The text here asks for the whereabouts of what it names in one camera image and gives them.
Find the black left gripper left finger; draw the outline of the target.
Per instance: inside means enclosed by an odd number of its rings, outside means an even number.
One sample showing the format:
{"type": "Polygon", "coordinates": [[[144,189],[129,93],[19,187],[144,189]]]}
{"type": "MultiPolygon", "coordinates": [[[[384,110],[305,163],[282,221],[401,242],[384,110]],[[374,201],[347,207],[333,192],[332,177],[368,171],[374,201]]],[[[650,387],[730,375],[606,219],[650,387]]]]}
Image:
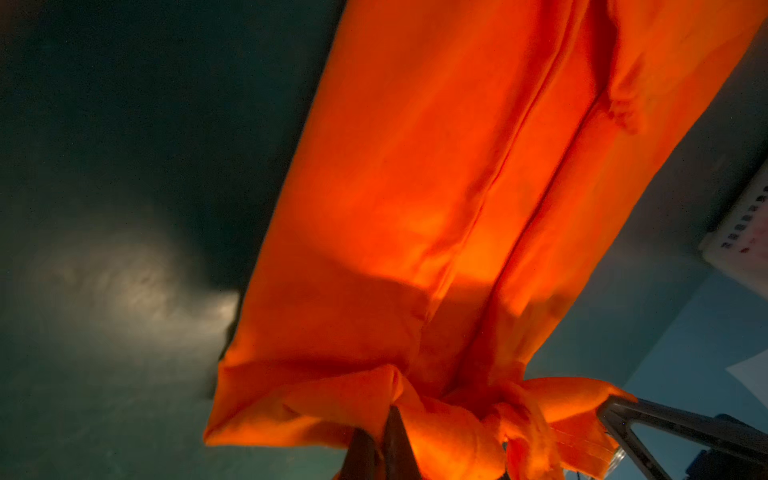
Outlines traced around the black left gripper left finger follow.
{"type": "Polygon", "coordinates": [[[348,446],[339,480],[376,480],[378,478],[378,444],[373,437],[356,429],[348,446]]]}

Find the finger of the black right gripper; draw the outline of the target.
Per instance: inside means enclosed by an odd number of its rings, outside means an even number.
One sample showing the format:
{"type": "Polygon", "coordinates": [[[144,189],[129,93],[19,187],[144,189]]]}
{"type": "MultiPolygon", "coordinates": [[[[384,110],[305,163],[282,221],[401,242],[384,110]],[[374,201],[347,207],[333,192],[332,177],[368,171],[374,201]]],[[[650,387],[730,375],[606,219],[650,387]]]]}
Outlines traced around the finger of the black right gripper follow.
{"type": "Polygon", "coordinates": [[[670,480],[632,431],[635,423],[704,447],[686,470],[688,479],[765,479],[767,435],[725,414],[699,415],[644,399],[611,396],[597,411],[607,432],[647,479],[670,480]]]}

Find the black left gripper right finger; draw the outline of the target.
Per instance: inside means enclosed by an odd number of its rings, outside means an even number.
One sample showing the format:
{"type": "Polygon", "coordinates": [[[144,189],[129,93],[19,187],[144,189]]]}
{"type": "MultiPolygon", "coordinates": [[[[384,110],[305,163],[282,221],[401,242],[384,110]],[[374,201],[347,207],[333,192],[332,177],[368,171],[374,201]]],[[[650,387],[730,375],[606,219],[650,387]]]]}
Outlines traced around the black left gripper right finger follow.
{"type": "Polygon", "coordinates": [[[384,460],[385,479],[422,479],[402,416],[394,406],[390,408],[388,414],[381,452],[384,460]]]}

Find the orange t shirt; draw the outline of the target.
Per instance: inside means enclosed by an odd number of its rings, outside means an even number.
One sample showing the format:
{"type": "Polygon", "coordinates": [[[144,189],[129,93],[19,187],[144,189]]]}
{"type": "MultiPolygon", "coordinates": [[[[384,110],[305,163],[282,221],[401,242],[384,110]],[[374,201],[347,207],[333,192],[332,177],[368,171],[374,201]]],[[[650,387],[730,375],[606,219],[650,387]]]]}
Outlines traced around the orange t shirt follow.
{"type": "Polygon", "coordinates": [[[350,1],[220,361],[209,446],[601,479],[617,389],[526,379],[763,1],[350,1]]]}

